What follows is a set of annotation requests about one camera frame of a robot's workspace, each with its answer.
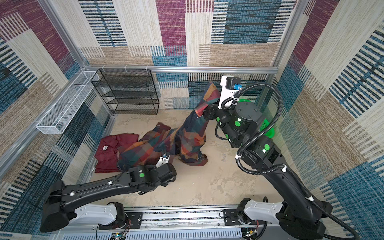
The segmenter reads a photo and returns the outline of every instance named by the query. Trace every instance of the plaid garment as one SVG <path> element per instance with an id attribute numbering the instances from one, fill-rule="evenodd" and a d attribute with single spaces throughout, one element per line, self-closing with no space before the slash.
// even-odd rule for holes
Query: plaid garment
<path id="1" fill-rule="evenodd" d="M 181 161 L 188 165 L 205 165 L 208 159 L 201 153 L 200 147 L 205 144 L 205 128 L 208 121 L 202 117 L 203 110 L 208 104 L 213 104 L 219 99 L 220 92 L 210 81 L 200 103 L 181 127 L 170 129 L 169 126 L 159 122 L 139 142 L 128 148 L 124 146 L 118 148 L 118 168 L 126 171 L 137 165 L 155 165 L 163 151 L 170 154 L 169 163 L 172 163 L 175 156 L 180 154 Z"/>

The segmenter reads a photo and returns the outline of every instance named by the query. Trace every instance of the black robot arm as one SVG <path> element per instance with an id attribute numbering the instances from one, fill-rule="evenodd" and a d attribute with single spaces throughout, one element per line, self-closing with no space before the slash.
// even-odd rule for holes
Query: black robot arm
<path id="1" fill-rule="evenodd" d="M 166 186 L 176 179 L 176 170 L 171 164 L 137 166 L 117 176 L 94 182 L 65 185 L 57 181 L 51 185 L 43 206 L 41 232 L 52 232 L 68 225 L 76 218 L 75 209 L 88 203 L 119 194 L 139 192 L 139 195 Z"/>

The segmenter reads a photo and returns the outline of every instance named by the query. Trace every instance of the purple patterned panel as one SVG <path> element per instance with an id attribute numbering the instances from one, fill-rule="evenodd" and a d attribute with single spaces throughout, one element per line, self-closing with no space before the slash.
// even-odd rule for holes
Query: purple patterned panel
<path id="1" fill-rule="evenodd" d="M 164 46 L 186 45 L 185 0 L 156 0 Z"/>

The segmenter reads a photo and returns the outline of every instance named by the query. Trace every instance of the beige floor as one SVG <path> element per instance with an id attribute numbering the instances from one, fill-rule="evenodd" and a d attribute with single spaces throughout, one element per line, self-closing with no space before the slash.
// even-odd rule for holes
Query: beige floor
<path id="1" fill-rule="evenodd" d="M 152 130 L 158 122 L 179 127 L 191 110 L 159 110 L 158 115 L 117 115 L 112 135 L 138 133 L 139 138 Z M 244 197 L 269 202 L 282 201 L 279 193 L 262 176 L 242 172 L 235 164 L 236 150 L 226 141 L 215 137 L 215 121 L 206 129 L 207 141 L 201 151 L 208 157 L 202 167 L 192 167 L 181 161 L 174 161 L 177 179 L 167 187 L 159 186 L 145 195 L 126 194 L 99 200 L 96 203 L 120 202 L 128 206 L 177 206 L 177 205 L 221 205 L 238 204 Z M 91 181 L 116 175 L 94 173 Z"/>

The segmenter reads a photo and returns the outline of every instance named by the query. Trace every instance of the mesh shelf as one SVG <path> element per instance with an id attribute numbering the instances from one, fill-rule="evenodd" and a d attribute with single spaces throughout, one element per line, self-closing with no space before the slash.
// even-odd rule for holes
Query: mesh shelf
<path id="1" fill-rule="evenodd" d="M 93 86 L 114 114 L 157 114 L 159 97 L 150 70 L 99 69 Z"/>
<path id="2" fill-rule="evenodd" d="M 95 73 L 95 71 L 84 71 L 79 74 L 43 116 L 36 128 L 44 134 L 62 134 L 92 90 L 91 79 L 92 81 L 99 79 Z"/>

